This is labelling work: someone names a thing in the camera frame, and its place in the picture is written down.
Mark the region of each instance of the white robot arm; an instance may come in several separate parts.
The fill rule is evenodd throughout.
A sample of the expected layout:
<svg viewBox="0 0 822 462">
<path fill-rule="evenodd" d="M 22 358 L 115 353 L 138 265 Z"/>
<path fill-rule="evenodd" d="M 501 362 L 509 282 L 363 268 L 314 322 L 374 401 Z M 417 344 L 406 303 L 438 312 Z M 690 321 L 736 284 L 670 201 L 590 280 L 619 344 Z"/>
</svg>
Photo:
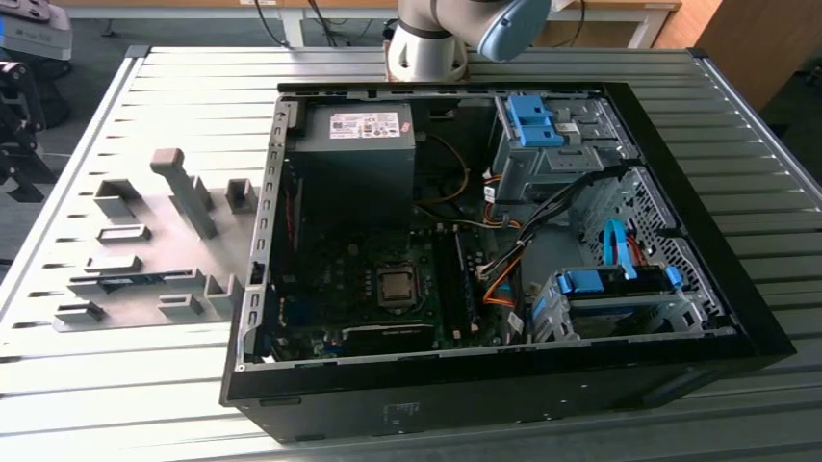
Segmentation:
<svg viewBox="0 0 822 462">
<path fill-rule="evenodd" d="M 463 42 L 505 62 L 529 48 L 551 10 L 551 0 L 399 0 L 399 22 L 389 49 L 397 80 L 461 79 Z"/>
</svg>

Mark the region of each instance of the orange wire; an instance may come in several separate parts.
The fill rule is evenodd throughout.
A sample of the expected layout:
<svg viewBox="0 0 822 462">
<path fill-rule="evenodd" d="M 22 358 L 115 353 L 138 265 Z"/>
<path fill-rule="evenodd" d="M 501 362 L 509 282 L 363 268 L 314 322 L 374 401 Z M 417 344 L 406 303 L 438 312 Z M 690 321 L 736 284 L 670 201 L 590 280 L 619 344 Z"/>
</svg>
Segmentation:
<svg viewBox="0 0 822 462">
<path fill-rule="evenodd" d="M 494 221 L 494 219 L 491 218 L 491 207 L 493 207 L 491 203 L 487 203 L 487 204 L 486 204 L 486 211 L 483 212 L 483 217 L 485 217 L 485 219 L 486 219 L 486 222 L 487 222 L 490 225 L 497 226 L 497 225 L 502 224 L 502 221 Z M 519 228 L 523 226 L 523 225 L 519 223 L 519 221 L 517 221 L 515 219 L 510 219 L 510 220 L 509 220 L 509 225 L 510 225 L 513 228 L 517 228 L 517 229 L 519 229 Z"/>
<path fill-rule="evenodd" d="M 485 300 L 487 305 L 502 305 L 502 306 L 507 306 L 509 308 L 514 308 L 514 303 L 511 303 L 509 300 L 499 300 L 497 298 L 489 298 L 487 300 Z"/>
<path fill-rule="evenodd" d="M 491 287 L 489 288 L 489 291 L 486 291 L 486 294 L 483 295 L 483 302 L 485 303 L 490 303 L 491 302 L 490 300 L 494 300 L 495 302 L 506 301 L 506 300 L 499 300 L 498 298 L 491 298 L 491 295 L 494 294 L 494 291 L 497 290 L 497 286 L 502 282 L 502 279 L 505 279 L 505 276 L 509 275 L 509 272 L 511 272 L 511 270 L 514 270 L 514 267 L 517 266 L 519 261 L 523 259 L 523 253 L 521 253 L 517 256 L 517 258 L 514 259 L 514 261 L 511 263 L 509 263 L 509 266 L 505 268 L 505 271 L 497 277 L 497 280 L 494 281 L 494 284 L 491 284 Z"/>
<path fill-rule="evenodd" d="M 637 259 L 637 264 L 647 264 L 647 259 L 645 258 L 645 253 L 642 253 L 642 249 L 637 244 L 634 236 L 629 236 L 629 245 L 631 246 L 631 251 L 634 253 L 634 258 Z"/>
</svg>

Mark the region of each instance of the gray fixture block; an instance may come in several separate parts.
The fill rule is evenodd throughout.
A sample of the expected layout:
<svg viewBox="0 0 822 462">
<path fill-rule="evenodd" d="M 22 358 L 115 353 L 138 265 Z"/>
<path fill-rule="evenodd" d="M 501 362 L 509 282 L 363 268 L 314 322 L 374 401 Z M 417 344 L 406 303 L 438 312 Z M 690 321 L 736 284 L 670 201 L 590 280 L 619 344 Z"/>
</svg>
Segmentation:
<svg viewBox="0 0 822 462">
<path fill-rule="evenodd" d="M 200 193 L 198 193 L 186 174 L 184 159 L 186 155 L 180 149 L 158 149 L 154 152 L 151 167 L 154 173 L 166 178 L 178 205 L 188 216 L 194 231 L 200 238 L 211 239 L 218 235 L 218 228 L 208 216 L 207 204 L 203 203 Z"/>
<path fill-rule="evenodd" d="M 107 293 L 98 281 L 71 282 L 66 287 L 78 296 L 102 296 Z"/>
<path fill-rule="evenodd" d="M 94 194 L 94 203 L 108 218 L 134 217 L 128 200 L 139 199 L 140 194 L 127 179 L 103 180 Z"/>
<path fill-rule="evenodd" d="M 206 286 L 206 276 L 203 275 L 203 271 L 195 268 L 188 276 L 166 277 L 166 284 L 174 290 L 190 294 L 202 294 L 203 287 Z"/>
<path fill-rule="evenodd" d="M 191 294 L 160 295 L 156 309 L 170 320 L 192 318 L 203 313 L 203 306 Z"/>
<path fill-rule="evenodd" d="M 143 267 L 143 261 L 136 255 L 119 255 L 116 257 L 92 257 L 86 263 L 86 272 L 107 272 L 139 271 Z"/>
<path fill-rule="evenodd" d="M 194 188 L 194 192 L 199 197 L 203 205 L 207 210 L 211 210 L 215 207 L 215 202 L 211 199 L 211 195 L 208 194 L 208 190 L 206 189 L 206 184 L 203 183 L 203 179 L 199 175 L 194 175 L 188 178 L 191 180 L 191 187 Z"/>
<path fill-rule="evenodd" d="M 206 279 L 206 291 L 203 293 L 206 301 L 224 318 L 231 317 L 235 307 L 243 301 L 244 293 L 246 289 L 234 274 L 228 275 L 228 286 L 226 289 L 223 289 L 214 276 L 210 275 Z"/>
<path fill-rule="evenodd" d="M 90 323 L 100 322 L 106 316 L 106 312 L 94 302 L 78 300 L 60 304 L 56 307 L 54 316 L 67 324 Z"/>
<path fill-rule="evenodd" d="M 103 244 L 134 243 L 151 237 L 152 231 L 146 224 L 104 226 L 98 232 L 98 241 Z"/>
<path fill-rule="evenodd" d="M 258 210 L 258 193 L 248 178 L 228 180 L 226 200 L 232 214 L 252 214 Z"/>
</svg>

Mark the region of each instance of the blue plastic clip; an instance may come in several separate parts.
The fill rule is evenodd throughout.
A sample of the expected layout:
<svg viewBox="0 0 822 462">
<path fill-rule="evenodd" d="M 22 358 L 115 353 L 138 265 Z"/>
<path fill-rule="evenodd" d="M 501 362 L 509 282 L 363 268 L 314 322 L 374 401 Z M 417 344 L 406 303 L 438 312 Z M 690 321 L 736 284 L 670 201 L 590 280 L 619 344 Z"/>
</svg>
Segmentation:
<svg viewBox="0 0 822 462">
<path fill-rule="evenodd" d="M 614 261 L 614 243 L 617 243 L 617 260 Z M 637 279 L 637 270 L 631 263 L 631 252 L 629 251 L 629 237 L 626 235 L 626 225 L 617 219 L 610 218 L 605 222 L 605 235 L 602 236 L 602 254 L 606 265 L 619 265 L 626 272 L 626 279 Z"/>
<path fill-rule="evenodd" d="M 679 269 L 677 267 L 667 267 L 666 274 L 670 285 L 674 289 L 679 289 L 682 287 L 682 273 L 679 273 Z"/>
<path fill-rule="evenodd" d="M 539 96 L 510 96 L 509 116 L 519 131 L 523 147 L 562 147 L 566 137 L 554 130 L 554 113 Z"/>
<path fill-rule="evenodd" d="M 545 305 L 546 305 L 546 301 L 545 301 L 545 298 L 542 298 L 539 300 L 539 303 L 537 303 L 537 307 L 534 308 L 534 312 L 531 314 L 531 319 L 534 321 L 537 321 L 537 318 L 539 317 L 539 313 L 542 313 L 542 310 L 545 310 Z"/>
<path fill-rule="evenodd" d="M 573 291 L 573 288 L 570 287 L 570 281 L 567 280 L 567 277 L 565 274 L 561 274 L 559 276 L 557 276 L 557 282 L 561 284 L 561 293 L 565 294 L 570 294 Z"/>
</svg>

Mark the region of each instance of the metal slotted table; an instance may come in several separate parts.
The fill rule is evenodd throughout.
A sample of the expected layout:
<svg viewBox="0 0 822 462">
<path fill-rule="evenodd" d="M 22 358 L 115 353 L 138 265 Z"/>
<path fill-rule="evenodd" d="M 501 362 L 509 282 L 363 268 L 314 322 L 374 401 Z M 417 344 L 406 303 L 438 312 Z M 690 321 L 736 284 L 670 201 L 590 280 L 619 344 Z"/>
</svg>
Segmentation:
<svg viewBox="0 0 822 462">
<path fill-rule="evenodd" d="M 709 60 L 685 51 L 533 50 L 513 64 L 473 57 L 471 75 L 633 84 L 800 353 L 650 411 L 281 446 L 218 404 L 228 323 L 58 333 L 56 300 L 82 271 L 54 264 L 87 256 L 84 241 L 66 238 L 104 220 L 86 196 L 95 176 L 128 176 L 118 156 L 178 146 L 210 188 L 238 170 L 259 184 L 278 83 L 379 81 L 383 52 L 139 51 L 0 288 L 4 460 L 42 460 L 42 451 L 142 461 L 822 459 L 822 194 Z"/>
</svg>

